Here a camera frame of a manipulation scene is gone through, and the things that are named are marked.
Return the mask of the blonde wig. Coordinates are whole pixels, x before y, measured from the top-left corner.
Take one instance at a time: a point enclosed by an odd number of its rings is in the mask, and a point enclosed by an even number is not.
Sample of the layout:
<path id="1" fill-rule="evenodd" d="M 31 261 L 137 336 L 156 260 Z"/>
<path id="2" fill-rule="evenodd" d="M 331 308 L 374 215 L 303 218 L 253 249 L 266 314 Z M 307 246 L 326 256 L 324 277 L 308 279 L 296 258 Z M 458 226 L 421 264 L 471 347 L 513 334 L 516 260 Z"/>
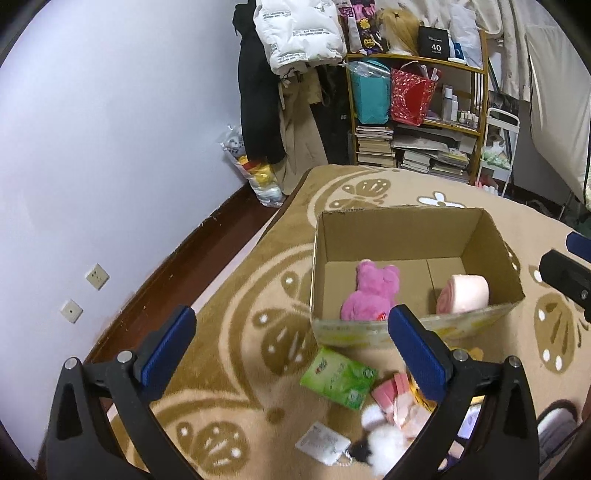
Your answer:
<path id="1" fill-rule="evenodd" d="M 377 15 L 383 37 L 390 53 L 419 55 L 419 29 L 423 23 L 406 8 L 381 9 Z"/>

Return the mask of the stack of books right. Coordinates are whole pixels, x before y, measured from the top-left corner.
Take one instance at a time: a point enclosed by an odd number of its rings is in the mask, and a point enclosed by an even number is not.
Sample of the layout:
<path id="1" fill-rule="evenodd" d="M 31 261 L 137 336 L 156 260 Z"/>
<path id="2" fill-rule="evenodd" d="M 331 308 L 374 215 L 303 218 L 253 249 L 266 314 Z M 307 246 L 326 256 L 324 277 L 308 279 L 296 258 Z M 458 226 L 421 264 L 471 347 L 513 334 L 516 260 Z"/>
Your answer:
<path id="1" fill-rule="evenodd" d="M 391 147 L 398 166 L 467 184 L 476 138 L 441 128 L 397 126 Z"/>

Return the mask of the green wet wipes pack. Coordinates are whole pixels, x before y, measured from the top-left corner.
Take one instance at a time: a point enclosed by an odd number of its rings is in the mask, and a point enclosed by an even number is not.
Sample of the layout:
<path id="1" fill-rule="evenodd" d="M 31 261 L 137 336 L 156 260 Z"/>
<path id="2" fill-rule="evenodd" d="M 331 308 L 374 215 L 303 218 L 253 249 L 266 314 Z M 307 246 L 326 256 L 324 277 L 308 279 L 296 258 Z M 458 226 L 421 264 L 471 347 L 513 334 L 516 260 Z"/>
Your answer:
<path id="1" fill-rule="evenodd" d="M 360 411 L 378 378 L 376 369 L 321 347 L 300 385 L 354 411 Z"/>

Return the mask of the plastic bag of toys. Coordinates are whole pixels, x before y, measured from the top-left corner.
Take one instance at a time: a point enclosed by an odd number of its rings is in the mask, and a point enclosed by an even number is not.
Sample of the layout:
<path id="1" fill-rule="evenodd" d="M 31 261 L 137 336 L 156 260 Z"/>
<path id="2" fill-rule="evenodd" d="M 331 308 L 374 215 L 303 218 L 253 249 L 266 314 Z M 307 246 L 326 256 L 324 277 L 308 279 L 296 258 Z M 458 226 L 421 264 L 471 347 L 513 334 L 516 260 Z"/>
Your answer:
<path id="1" fill-rule="evenodd" d="M 245 181 L 249 183 L 260 204 L 271 208 L 283 206 L 283 191 L 277 184 L 270 165 L 262 160 L 250 161 L 246 155 L 242 128 L 228 126 L 221 136 L 221 149 L 228 155 Z"/>

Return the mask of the open cardboard box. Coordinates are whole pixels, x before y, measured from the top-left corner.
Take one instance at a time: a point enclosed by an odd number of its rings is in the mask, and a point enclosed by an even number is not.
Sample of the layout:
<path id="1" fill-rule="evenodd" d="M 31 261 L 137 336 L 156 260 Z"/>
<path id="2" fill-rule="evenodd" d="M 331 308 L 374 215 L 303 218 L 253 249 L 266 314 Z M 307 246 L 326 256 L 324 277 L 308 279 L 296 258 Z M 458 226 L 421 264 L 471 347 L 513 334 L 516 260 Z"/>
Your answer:
<path id="1" fill-rule="evenodd" d="M 318 344 L 389 347 L 387 320 L 342 321 L 342 303 L 356 290 L 356 266 L 369 259 L 395 265 L 407 305 L 444 340 L 474 336 L 525 298 L 519 269 L 491 215 L 481 208 L 397 206 L 325 211 L 318 216 L 311 270 L 311 328 Z M 463 314 L 437 314 L 439 295 L 453 275 L 480 275 L 489 305 Z"/>

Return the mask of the white fluffy plush toy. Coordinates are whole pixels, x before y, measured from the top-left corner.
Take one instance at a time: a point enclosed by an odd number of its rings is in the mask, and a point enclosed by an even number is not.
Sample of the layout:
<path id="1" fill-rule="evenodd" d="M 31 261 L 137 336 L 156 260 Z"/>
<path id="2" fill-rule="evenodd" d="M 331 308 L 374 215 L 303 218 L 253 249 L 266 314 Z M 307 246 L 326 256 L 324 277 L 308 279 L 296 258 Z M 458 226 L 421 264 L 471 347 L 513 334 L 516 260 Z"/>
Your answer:
<path id="1" fill-rule="evenodd" d="M 411 426 L 413 408 L 401 415 L 384 413 L 373 404 L 363 409 L 361 423 L 365 435 L 349 446 L 353 460 L 370 466 L 375 477 L 383 478 L 401 460 L 417 433 Z"/>

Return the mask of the pink plush bear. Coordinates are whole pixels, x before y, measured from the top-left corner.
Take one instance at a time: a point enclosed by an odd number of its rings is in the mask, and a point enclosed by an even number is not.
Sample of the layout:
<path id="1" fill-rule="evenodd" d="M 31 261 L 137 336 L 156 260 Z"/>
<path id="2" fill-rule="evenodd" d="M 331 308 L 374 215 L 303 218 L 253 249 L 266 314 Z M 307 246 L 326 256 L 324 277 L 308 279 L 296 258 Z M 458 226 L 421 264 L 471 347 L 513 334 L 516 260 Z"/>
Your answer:
<path id="1" fill-rule="evenodd" d="M 386 321 L 397 305 L 400 287 L 398 267 L 378 267 L 372 260 L 363 259 L 356 266 L 356 290 L 342 303 L 339 317 L 342 321 Z"/>

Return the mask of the teal tote bag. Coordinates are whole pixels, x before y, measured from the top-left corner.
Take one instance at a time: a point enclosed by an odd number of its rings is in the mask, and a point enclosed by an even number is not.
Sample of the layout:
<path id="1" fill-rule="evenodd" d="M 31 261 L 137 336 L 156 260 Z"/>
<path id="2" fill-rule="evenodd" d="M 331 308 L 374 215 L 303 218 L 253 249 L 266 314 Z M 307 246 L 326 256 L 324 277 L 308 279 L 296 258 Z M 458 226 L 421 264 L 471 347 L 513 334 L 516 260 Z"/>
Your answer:
<path id="1" fill-rule="evenodd" d="M 356 121 L 385 125 L 391 105 L 391 70 L 377 60 L 349 61 Z"/>

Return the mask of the white pink plush pillow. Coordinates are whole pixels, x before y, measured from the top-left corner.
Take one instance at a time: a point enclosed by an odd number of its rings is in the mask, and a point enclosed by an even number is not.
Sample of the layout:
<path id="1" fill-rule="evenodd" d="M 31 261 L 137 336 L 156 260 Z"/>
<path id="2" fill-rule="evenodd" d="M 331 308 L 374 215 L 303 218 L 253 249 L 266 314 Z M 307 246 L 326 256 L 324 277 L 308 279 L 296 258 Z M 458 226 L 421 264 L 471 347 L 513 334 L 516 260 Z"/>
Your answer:
<path id="1" fill-rule="evenodd" d="M 487 280 L 480 275 L 453 275 L 442 289 L 436 304 L 437 314 L 463 314 L 489 305 Z"/>

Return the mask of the white tissue packet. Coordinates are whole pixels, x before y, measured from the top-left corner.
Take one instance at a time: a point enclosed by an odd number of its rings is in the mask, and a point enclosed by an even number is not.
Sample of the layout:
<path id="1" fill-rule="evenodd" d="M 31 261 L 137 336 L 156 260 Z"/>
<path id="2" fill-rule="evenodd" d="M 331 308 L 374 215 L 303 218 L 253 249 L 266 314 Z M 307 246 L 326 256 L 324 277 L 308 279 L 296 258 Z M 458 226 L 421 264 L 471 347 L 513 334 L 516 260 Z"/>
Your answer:
<path id="1" fill-rule="evenodd" d="M 322 423 L 315 422 L 295 447 L 325 466 L 334 466 L 346 456 L 352 441 Z"/>

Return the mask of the beige hanging coat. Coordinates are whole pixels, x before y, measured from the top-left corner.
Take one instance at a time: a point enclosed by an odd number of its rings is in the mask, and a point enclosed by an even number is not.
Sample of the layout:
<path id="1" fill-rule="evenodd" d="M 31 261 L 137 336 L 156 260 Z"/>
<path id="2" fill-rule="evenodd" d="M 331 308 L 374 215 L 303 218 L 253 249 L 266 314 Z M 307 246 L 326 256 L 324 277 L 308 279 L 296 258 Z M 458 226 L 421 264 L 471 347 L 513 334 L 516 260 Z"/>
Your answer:
<path id="1" fill-rule="evenodd" d="M 290 196 L 308 170 L 328 165 L 311 105 L 322 104 L 318 72 L 308 70 L 280 84 L 280 136 L 286 156 L 273 173 L 283 194 Z"/>

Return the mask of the purple printed bag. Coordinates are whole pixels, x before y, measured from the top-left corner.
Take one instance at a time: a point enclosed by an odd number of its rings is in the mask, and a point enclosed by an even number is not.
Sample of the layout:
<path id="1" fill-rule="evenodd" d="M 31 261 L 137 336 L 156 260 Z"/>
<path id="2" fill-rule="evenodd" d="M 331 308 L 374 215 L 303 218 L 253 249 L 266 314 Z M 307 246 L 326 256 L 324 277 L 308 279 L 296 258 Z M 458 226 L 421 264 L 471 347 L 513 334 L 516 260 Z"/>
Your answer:
<path id="1" fill-rule="evenodd" d="M 349 53 L 372 55 L 385 53 L 386 43 L 378 25 L 376 3 L 370 0 L 336 1 L 339 21 L 346 33 Z"/>

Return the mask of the black box marked 40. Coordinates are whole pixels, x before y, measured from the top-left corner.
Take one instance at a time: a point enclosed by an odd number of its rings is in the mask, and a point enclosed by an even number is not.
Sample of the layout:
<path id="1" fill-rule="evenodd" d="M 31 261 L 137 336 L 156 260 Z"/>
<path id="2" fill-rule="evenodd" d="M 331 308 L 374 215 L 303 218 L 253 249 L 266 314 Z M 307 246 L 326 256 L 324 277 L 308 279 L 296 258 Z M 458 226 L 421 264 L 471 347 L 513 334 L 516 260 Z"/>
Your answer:
<path id="1" fill-rule="evenodd" d="M 450 56 L 449 33 L 446 29 L 420 26 L 418 51 L 421 57 L 447 61 Z"/>

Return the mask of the pink cloth pack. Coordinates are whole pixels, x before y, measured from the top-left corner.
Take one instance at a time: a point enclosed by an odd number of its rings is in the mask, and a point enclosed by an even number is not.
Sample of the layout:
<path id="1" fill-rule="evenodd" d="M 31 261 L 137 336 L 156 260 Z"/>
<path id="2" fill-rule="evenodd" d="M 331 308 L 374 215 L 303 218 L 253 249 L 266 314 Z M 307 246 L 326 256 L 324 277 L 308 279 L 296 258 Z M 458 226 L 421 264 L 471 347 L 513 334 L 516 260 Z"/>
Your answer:
<path id="1" fill-rule="evenodd" d="M 397 426 L 408 438 L 416 438 L 430 419 L 432 410 L 421 400 L 406 372 L 398 372 L 370 393 L 389 424 Z"/>

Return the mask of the wall socket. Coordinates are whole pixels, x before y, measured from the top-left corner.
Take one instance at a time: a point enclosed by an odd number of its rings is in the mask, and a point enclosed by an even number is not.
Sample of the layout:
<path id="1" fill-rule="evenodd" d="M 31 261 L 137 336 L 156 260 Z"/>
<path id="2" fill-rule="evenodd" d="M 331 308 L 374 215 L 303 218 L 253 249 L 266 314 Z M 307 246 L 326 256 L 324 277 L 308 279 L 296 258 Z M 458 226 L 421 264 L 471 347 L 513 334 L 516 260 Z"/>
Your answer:
<path id="1" fill-rule="evenodd" d="M 75 324 L 83 313 L 83 308 L 74 300 L 67 300 L 60 309 L 61 315 L 70 323 Z"/>
<path id="2" fill-rule="evenodd" d="M 106 270 L 96 263 L 85 275 L 87 282 L 97 291 L 100 291 L 110 279 Z"/>

